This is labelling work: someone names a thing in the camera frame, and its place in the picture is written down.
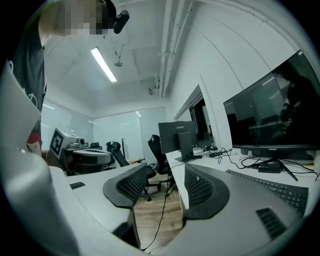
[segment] black vent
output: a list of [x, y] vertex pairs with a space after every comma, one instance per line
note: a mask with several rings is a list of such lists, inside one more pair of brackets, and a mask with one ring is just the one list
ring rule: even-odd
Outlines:
[[189, 169], [185, 170], [184, 185], [189, 196], [189, 207], [205, 202], [214, 193], [214, 187], [211, 182]]
[[125, 197], [133, 201], [135, 205], [147, 184], [147, 169], [142, 168], [130, 176], [122, 179], [116, 185], [116, 189]]
[[256, 213], [272, 240], [276, 239], [286, 230], [285, 225], [270, 208], [257, 210]]

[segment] black keyboard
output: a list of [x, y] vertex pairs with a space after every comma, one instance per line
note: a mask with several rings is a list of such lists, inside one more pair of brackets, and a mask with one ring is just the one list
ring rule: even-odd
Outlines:
[[307, 187], [281, 184], [245, 175], [233, 170], [227, 170], [226, 172], [237, 175], [239, 177], [243, 177], [244, 179], [252, 180], [253, 182], [260, 183], [261, 186], [265, 186], [265, 188], [274, 192], [277, 196], [282, 198], [300, 214], [303, 215], [305, 213], [309, 193], [309, 189]]

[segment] floor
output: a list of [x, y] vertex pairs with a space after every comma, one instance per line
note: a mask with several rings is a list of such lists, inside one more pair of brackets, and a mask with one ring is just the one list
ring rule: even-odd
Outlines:
[[[157, 176], [149, 179], [149, 183], [156, 184], [166, 178], [167, 176], [165, 175], [157, 174]], [[134, 206], [135, 222], [142, 249], [145, 249], [155, 238], [165, 203], [159, 232], [153, 244], [145, 250], [146, 253], [155, 254], [166, 246], [182, 229], [182, 210], [176, 186], [175, 190], [166, 198], [166, 202], [167, 183], [162, 183], [160, 192], [157, 187], [149, 187], [147, 190], [152, 201], [147, 202], [147, 197], [143, 193]]]

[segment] ceiling-mounted fixture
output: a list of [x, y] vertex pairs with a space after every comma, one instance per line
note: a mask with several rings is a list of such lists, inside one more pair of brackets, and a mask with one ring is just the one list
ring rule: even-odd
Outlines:
[[120, 54], [118, 54], [117, 50], [114, 51], [114, 54], [118, 56], [118, 62], [114, 63], [114, 65], [118, 68], [121, 68], [123, 65], [123, 63], [120, 61], [120, 58], [121, 58], [121, 54], [124, 46], [125, 46], [124, 44], [121, 46]]
[[117, 79], [115, 78], [114, 74], [112, 74], [110, 68], [108, 67], [107, 63], [105, 62], [104, 58], [102, 57], [98, 47], [93, 48], [91, 50], [91, 54], [95, 58], [96, 62], [100, 65], [103, 72], [106, 74], [106, 76], [110, 79], [112, 83], [116, 82]]

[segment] computer monitor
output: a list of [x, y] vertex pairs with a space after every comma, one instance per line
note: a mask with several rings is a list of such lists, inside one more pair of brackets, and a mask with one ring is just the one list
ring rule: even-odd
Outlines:
[[233, 148], [320, 150], [320, 84], [302, 51], [223, 104]]
[[194, 156], [194, 145], [197, 144], [196, 124], [194, 121], [160, 122], [159, 135], [163, 154], [181, 150], [181, 157], [176, 160], [186, 163]]

